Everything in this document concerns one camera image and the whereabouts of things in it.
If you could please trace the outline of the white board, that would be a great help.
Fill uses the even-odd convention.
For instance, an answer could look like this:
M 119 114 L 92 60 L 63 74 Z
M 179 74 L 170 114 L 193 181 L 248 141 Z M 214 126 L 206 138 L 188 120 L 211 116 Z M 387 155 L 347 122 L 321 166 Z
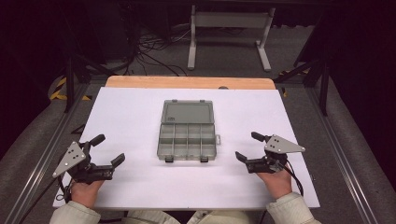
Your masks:
M 217 157 L 208 163 L 157 156 L 163 103 L 210 100 L 220 136 Z M 236 153 L 255 159 L 263 144 L 251 133 L 296 139 L 276 90 L 188 90 L 102 88 L 80 137 L 106 139 L 91 150 L 92 161 L 107 164 L 119 154 L 125 161 L 99 190 L 96 208 L 109 210 L 263 209 L 271 202 L 262 181 L 248 172 Z

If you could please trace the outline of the person's right hand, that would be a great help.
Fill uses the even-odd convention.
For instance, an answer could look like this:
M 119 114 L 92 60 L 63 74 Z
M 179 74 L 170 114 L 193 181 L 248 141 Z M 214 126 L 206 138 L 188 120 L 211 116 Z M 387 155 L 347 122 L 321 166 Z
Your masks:
M 257 173 L 257 176 L 276 200 L 292 192 L 291 176 L 285 170 L 273 174 Z

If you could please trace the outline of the white metal stand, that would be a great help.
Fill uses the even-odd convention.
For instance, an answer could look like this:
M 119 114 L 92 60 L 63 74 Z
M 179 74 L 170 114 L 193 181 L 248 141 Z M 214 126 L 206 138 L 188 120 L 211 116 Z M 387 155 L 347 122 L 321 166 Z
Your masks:
M 255 42 L 262 67 L 265 72 L 270 72 L 272 67 L 265 51 L 265 43 L 269 35 L 276 9 L 270 8 L 267 12 L 208 12 L 198 11 L 196 6 L 191 7 L 191 42 L 187 68 L 195 68 L 197 40 L 196 28 L 248 28 L 262 29 L 262 39 Z

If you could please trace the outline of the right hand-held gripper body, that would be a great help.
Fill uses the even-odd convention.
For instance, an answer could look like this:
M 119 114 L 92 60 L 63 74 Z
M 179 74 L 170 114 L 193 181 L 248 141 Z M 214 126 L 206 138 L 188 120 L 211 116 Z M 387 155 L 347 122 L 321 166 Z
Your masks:
M 245 165 L 250 174 L 277 173 L 288 162 L 288 153 L 305 152 L 305 148 L 279 135 L 269 135 L 270 140 L 264 145 L 265 155 L 260 159 L 247 159 Z

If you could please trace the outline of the person's lap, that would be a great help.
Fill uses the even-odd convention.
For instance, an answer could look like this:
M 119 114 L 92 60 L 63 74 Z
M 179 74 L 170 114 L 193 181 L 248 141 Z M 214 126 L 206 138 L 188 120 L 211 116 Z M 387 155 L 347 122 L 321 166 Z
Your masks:
M 251 224 L 252 218 L 243 211 L 164 212 L 130 211 L 123 224 Z

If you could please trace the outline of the grey clear plastic compartment box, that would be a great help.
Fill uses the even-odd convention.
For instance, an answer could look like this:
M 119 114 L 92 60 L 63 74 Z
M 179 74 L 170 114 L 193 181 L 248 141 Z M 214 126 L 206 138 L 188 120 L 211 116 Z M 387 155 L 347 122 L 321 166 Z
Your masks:
M 165 100 L 157 156 L 165 162 L 213 161 L 217 156 L 213 102 Z

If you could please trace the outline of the wooden table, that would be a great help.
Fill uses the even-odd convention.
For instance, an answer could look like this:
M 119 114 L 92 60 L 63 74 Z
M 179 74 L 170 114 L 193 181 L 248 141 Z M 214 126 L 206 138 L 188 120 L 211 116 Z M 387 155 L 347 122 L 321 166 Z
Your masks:
M 270 78 L 245 77 L 146 77 L 112 76 L 106 81 L 111 88 L 160 88 L 160 89 L 219 89 L 274 90 Z

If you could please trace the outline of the person's left hand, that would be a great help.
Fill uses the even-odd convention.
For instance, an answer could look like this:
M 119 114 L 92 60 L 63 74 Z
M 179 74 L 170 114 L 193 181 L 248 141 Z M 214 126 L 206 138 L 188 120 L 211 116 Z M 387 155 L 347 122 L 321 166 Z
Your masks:
M 72 181 L 71 200 L 88 208 L 93 208 L 97 199 L 98 191 L 104 183 L 104 180 L 94 181 L 91 184 Z

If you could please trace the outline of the aluminium rail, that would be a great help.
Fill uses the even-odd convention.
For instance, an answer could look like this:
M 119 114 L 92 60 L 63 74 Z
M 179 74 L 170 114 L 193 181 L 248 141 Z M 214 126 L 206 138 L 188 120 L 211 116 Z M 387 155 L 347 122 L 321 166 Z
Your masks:
M 0 161 L 0 224 L 17 224 L 28 210 L 47 175 L 65 129 L 89 84 L 75 87 L 75 102 L 65 112 L 66 101 L 51 101 L 22 132 Z
M 347 159 L 347 156 L 335 134 L 329 119 L 323 114 L 319 107 L 319 98 L 316 91 L 313 88 L 307 88 L 306 92 L 330 141 L 332 154 L 334 155 L 337 165 L 340 168 L 348 191 L 357 206 L 363 223 L 378 224 L 374 211 L 362 190 L 361 183 L 355 175 L 355 172 L 353 171 L 349 160 Z

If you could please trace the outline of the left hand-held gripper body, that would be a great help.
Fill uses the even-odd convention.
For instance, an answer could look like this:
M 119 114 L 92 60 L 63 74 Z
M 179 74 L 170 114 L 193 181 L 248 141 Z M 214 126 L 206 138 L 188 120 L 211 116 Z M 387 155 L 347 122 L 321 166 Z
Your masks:
M 98 141 L 72 142 L 59 161 L 52 177 L 56 178 L 68 173 L 76 182 L 87 184 L 99 180 L 111 180 L 114 173 L 113 165 L 95 165 L 91 162 L 91 147 L 98 144 Z

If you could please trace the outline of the black metal stand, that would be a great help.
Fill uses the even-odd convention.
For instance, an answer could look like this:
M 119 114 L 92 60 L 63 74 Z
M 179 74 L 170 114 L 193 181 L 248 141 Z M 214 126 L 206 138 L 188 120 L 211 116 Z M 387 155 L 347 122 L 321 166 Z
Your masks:
M 79 55 L 72 54 L 66 64 L 66 108 L 65 113 L 68 113 L 73 107 L 77 96 L 75 95 L 75 81 L 74 77 L 78 79 L 80 83 L 88 84 L 94 73 L 99 75 L 112 76 L 113 72 L 103 67 L 99 63 Z
M 299 65 L 289 72 L 282 72 L 279 77 L 274 79 L 274 82 L 282 83 L 298 74 L 301 74 L 305 70 L 307 70 L 307 74 L 303 79 L 303 85 L 306 88 L 313 88 L 315 84 L 320 81 L 318 106 L 321 113 L 327 117 L 327 97 L 330 75 L 329 66 L 325 60 L 314 60 L 312 62 Z

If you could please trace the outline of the yellow black hazard tape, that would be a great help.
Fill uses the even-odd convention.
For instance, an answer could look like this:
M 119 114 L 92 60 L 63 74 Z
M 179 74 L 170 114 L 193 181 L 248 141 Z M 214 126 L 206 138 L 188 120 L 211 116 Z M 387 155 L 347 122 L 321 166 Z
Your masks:
M 307 75 L 307 74 L 309 73 L 309 71 L 310 71 L 310 68 L 305 69 L 305 70 L 302 71 L 302 72 L 299 72 L 297 75 L 298 75 L 298 76 L 305 76 L 305 75 Z M 285 76 L 288 72 L 290 72 L 290 71 L 289 71 L 289 70 L 286 70 L 286 71 L 280 72 L 280 73 L 279 73 L 279 77 Z M 282 91 L 283 97 L 285 97 L 285 98 L 288 97 L 288 91 L 286 90 L 285 87 L 282 87 L 282 88 L 281 88 L 281 91 Z
M 67 96 L 65 94 L 61 94 L 61 90 L 63 86 L 66 84 L 66 77 L 62 77 L 58 82 L 56 88 L 54 89 L 53 93 L 50 95 L 51 100 L 66 100 Z

